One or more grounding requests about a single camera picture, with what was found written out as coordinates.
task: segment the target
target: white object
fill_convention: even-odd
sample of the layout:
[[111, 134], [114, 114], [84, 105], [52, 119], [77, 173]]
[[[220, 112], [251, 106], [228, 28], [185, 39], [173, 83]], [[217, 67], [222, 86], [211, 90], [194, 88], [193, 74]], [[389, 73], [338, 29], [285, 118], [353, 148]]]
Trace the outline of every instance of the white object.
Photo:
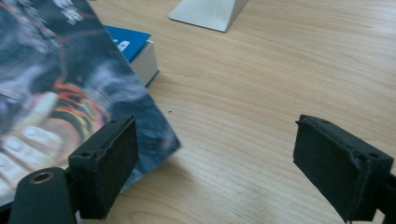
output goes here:
[[157, 76], [159, 69], [154, 52], [154, 42], [148, 40], [145, 46], [137, 53], [131, 62], [131, 66], [139, 76], [143, 85], [149, 85]]
[[248, 0], [183, 0], [169, 14], [175, 21], [226, 32]]

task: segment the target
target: blue book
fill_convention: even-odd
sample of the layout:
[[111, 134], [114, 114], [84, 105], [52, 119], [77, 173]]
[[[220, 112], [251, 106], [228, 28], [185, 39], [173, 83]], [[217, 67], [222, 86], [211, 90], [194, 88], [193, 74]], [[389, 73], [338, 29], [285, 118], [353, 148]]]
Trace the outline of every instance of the blue book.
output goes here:
[[110, 33], [115, 44], [129, 62], [132, 61], [137, 52], [145, 46], [150, 34], [126, 30], [118, 27], [107, 26], [105, 28]]

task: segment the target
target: table surface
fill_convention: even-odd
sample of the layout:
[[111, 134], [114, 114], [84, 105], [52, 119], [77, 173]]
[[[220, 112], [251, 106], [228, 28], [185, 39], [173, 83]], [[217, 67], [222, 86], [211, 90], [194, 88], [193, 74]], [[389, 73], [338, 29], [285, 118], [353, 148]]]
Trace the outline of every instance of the table surface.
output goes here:
[[183, 147], [84, 223], [343, 223], [292, 162], [300, 114], [396, 157], [395, 1], [250, 0], [227, 33], [169, 20], [179, 0], [90, 3], [152, 34]]

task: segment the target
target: book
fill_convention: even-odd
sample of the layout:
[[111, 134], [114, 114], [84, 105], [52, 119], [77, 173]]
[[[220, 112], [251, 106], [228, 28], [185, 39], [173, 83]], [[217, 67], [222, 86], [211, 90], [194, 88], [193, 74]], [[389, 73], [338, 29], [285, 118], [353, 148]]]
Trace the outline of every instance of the book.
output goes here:
[[155, 58], [154, 42], [148, 40], [131, 62], [131, 66], [146, 87], [160, 73]]
[[66, 167], [68, 155], [111, 119], [136, 119], [140, 160], [126, 187], [179, 148], [86, 0], [1, 0], [0, 30], [1, 208], [19, 180]]
[[134, 59], [137, 52], [145, 46], [146, 41], [150, 38], [150, 34], [143, 32], [108, 25], [105, 25], [105, 28], [128, 62]]
[[150, 34], [114, 26], [105, 27], [125, 59], [131, 63], [134, 72], [147, 87], [159, 73], [154, 43], [149, 41]]

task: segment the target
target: black foam pad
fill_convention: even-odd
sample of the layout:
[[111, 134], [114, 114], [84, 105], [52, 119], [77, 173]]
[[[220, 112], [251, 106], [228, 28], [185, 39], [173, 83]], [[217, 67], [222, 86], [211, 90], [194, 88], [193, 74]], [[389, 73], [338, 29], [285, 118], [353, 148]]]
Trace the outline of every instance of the black foam pad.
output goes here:
[[69, 156], [82, 218], [106, 217], [138, 160], [134, 117], [112, 120]]
[[294, 163], [342, 219], [373, 220], [393, 158], [324, 119], [301, 115]]

